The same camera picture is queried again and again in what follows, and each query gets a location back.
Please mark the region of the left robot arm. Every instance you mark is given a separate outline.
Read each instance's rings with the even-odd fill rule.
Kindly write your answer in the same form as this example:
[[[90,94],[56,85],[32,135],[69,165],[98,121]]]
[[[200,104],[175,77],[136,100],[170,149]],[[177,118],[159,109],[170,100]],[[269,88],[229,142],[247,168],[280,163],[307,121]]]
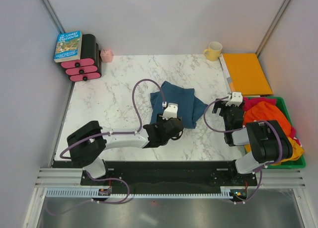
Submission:
[[[140,131],[103,128],[98,121],[90,121],[67,137],[70,160],[82,168],[98,185],[107,183],[109,173],[99,157],[104,150],[117,148],[158,148],[183,134],[179,118],[159,119],[144,125]]]

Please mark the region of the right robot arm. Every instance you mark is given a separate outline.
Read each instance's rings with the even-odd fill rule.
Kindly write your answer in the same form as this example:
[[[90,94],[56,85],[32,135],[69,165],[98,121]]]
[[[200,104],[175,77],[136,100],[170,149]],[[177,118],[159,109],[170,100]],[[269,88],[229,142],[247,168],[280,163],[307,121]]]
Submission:
[[[217,99],[212,113],[218,110],[224,121],[225,143],[230,147],[250,146],[250,151],[235,160],[235,168],[227,173],[231,184],[239,185],[245,174],[292,157],[292,144],[278,121],[258,120],[243,125],[243,103],[232,103],[229,99]]]

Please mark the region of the blue t shirt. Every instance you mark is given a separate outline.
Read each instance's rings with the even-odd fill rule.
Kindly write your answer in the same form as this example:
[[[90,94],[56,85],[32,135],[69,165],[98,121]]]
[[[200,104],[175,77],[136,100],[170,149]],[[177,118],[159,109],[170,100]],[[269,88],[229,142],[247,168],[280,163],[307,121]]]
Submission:
[[[195,96],[195,89],[182,88],[168,81],[164,81],[161,89],[167,103],[178,105],[177,115],[181,118],[184,128],[195,129],[196,122],[204,114],[207,107],[207,104]],[[152,124],[157,121],[157,115],[163,112],[161,93],[159,91],[151,93],[150,102],[153,109],[150,121]]]

